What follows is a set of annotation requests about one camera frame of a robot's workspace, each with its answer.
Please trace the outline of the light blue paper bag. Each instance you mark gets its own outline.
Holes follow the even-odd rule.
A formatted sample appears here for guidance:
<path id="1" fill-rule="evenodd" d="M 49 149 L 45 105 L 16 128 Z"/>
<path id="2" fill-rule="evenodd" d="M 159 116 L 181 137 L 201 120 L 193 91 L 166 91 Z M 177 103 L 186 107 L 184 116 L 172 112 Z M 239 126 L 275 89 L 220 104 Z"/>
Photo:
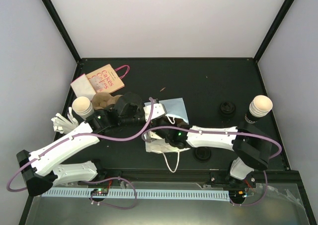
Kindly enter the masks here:
<path id="1" fill-rule="evenodd" d="M 155 129 L 143 135 L 145 140 L 146 152 L 161 154 L 165 160 L 166 166 L 171 173 L 175 173 L 179 166 L 180 154 L 184 151 L 190 150 L 186 144 L 183 136 L 186 132 L 180 131 L 180 126 L 188 125 L 188 116 L 183 98 L 174 98 L 161 100 L 159 103 L 163 104 L 166 108 L 166 115 L 154 119 L 151 123 L 153 127 L 159 126 L 172 126 L 167 129 Z M 167 160 L 168 153 L 176 153 L 176 166 L 172 169 Z"/>

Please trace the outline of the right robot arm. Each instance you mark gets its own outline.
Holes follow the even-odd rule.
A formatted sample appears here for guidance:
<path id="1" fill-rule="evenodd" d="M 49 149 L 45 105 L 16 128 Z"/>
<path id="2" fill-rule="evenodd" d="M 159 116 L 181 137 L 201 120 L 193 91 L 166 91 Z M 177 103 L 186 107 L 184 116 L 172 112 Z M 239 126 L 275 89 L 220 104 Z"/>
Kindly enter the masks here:
<path id="1" fill-rule="evenodd" d="M 238 156 L 230 166 L 230 177 L 244 180 L 255 170 L 268 169 L 272 143 L 252 124 L 240 123 L 230 128 L 200 128 L 191 125 L 168 126 L 155 130 L 166 143 L 179 149 L 210 147 L 230 150 Z"/>

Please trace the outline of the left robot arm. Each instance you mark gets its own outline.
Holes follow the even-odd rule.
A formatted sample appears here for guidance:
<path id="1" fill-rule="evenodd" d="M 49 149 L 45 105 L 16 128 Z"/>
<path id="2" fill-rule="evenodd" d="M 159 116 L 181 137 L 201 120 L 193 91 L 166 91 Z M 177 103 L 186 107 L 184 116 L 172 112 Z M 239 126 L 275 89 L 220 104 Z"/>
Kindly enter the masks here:
<path id="1" fill-rule="evenodd" d="M 140 136 L 149 126 L 155 114 L 157 101 L 149 98 L 145 105 L 142 99 L 131 92 L 118 96 L 114 104 L 94 110 L 75 129 L 53 143 L 29 152 L 17 153 L 18 174 L 25 183 L 29 196 L 42 195 L 52 187 L 75 181 L 93 181 L 102 171 L 93 160 L 79 164 L 64 165 L 63 162 L 81 150 L 99 143 L 100 139 L 127 142 Z M 105 130 L 118 126 L 143 124 L 141 130 L 127 138 L 103 135 Z"/>

